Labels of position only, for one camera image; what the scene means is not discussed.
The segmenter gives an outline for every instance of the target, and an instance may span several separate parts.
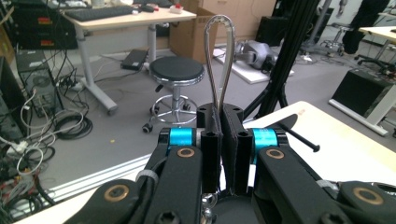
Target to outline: black stand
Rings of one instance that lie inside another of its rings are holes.
[[[271,71],[269,83],[265,90],[247,106],[244,111],[244,119],[259,105],[261,105],[259,113],[254,119],[274,112],[277,102],[280,103],[281,107],[288,105],[285,94],[286,80],[300,50],[300,46],[304,41],[305,31],[312,21],[317,6],[318,0],[300,0],[295,2],[285,41],[276,65]]]

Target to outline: gray floor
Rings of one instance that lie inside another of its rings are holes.
[[[378,47],[369,47],[361,44],[361,51],[375,55]],[[160,51],[160,56],[169,54]],[[69,56],[78,68],[78,75],[82,75],[81,64],[78,53],[71,51]],[[112,58],[122,60],[126,54],[110,55]],[[393,52],[384,55],[388,60]],[[286,86],[286,94],[289,104],[298,101],[306,101],[319,109],[329,113],[335,118],[355,130],[369,136],[381,145],[396,151],[396,139],[390,135],[382,137],[356,120],[345,115],[328,104],[336,88],[343,77],[352,67],[357,67],[356,62],[348,57],[327,58],[323,54],[312,54],[312,63],[307,63],[297,56],[296,64],[293,66],[294,75],[289,77]],[[103,77],[120,77],[131,73],[120,69],[120,62],[105,57],[92,58],[93,73],[98,74],[96,79]],[[213,71],[216,78],[221,75],[222,65],[213,60]],[[259,93],[266,87],[267,82],[249,85],[235,74],[231,75],[225,102],[237,105],[245,109]],[[106,110],[98,104],[87,92],[82,92],[80,97],[90,105],[88,118],[93,123],[92,132],[78,140],[63,141],[55,143],[56,155],[49,162],[48,168],[41,174],[42,185],[45,188],[53,188],[85,175],[102,171],[111,166],[130,161],[134,158],[147,155],[156,146],[157,136],[164,125],[155,125],[152,133],[143,133],[142,126],[149,119],[149,108],[159,97],[169,93],[167,89],[155,92],[157,83],[148,75],[147,71],[124,78],[111,79],[99,83],[99,86],[119,105],[117,112],[109,116]],[[183,88],[182,93],[190,96],[198,105],[210,103],[210,85],[208,77],[200,83]],[[74,106],[64,100],[66,108]],[[390,115],[396,117],[395,111]],[[393,133],[393,128],[384,125],[384,128]],[[313,132],[320,131],[320,124]]]

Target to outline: caster wheel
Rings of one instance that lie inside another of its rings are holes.
[[[151,133],[152,124],[147,123],[147,124],[143,125],[142,129],[143,129],[143,133]]]
[[[155,107],[154,107],[154,111],[152,111],[152,107],[149,108],[149,113],[150,113],[151,115],[154,115],[154,113],[155,113],[155,114],[158,114],[158,111],[160,111],[160,107],[159,107],[159,106],[155,106]]]
[[[191,110],[191,106],[190,105],[183,105],[183,110]]]

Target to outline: keyboard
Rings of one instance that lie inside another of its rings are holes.
[[[132,8],[129,6],[120,7],[99,7],[92,9],[71,9],[66,10],[64,15],[77,21],[94,21],[111,17],[131,15]]]

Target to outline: office chair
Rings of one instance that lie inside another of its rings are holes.
[[[196,103],[187,96],[180,94],[180,88],[194,85],[204,78],[205,69],[202,64],[190,58],[163,57],[149,65],[150,74],[160,84],[156,91],[163,86],[172,88],[173,93],[159,98],[151,107],[151,118],[143,125],[144,133],[152,131],[152,122],[160,122],[180,126],[196,119],[196,111],[191,110],[191,105],[197,108]]]
[[[352,27],[350,27],[348,24],[344,24],[341,22],[333,22],[332,27],[338,29],[338,33],[335,36],[334,40],[325,40],[322,42],[322,45],[325,45],[326,48],[333,49],[337,48],[337,52],[340,56],[344,55],[344,44],[341,42],[338,42],[338,39],[340,38],[342,33],[345,33],[346,31],[351,31],[353,30]]]

